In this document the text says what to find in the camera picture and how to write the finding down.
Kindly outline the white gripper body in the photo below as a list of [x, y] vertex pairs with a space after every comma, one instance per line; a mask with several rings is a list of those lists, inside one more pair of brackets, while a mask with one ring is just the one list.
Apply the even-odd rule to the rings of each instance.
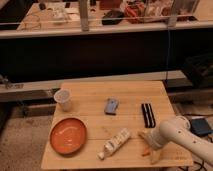
[[161, 136], [158, 128], [148, 132], [149, 144], [154, 150], [161, 149], [165, 145], [164, 138]]

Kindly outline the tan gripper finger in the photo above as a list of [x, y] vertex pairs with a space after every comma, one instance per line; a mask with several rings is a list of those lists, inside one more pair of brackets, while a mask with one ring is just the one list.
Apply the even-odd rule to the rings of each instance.
[[151, 153], [150, 153], [150, 163], [151, 164], [158, 163], [160, 161], [160, 159], [161, 159], [161, 153], [162, 153], [161, 149], [152, 150]]
[[144, 141], [146, 141], [147, 143], [149, 143], [149, 139], [147, 137], [147, 133], [146, 132], [139, 131], [138, 132], [138, 136], [140, 136]]

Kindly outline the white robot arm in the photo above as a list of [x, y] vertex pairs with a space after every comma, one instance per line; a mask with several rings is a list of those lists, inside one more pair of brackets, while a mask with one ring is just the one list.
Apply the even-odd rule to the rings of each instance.
[[148, 144], [150, 149], [150, 163], [160, 161], [161, 150], [173, 142], [189, 150], [213, 167], [213, 143], [210, 143], [190, 132], [190, 122], [184, 116], [175, 116], [163, 120], [148, 131], [140, 131], [138, 135]]

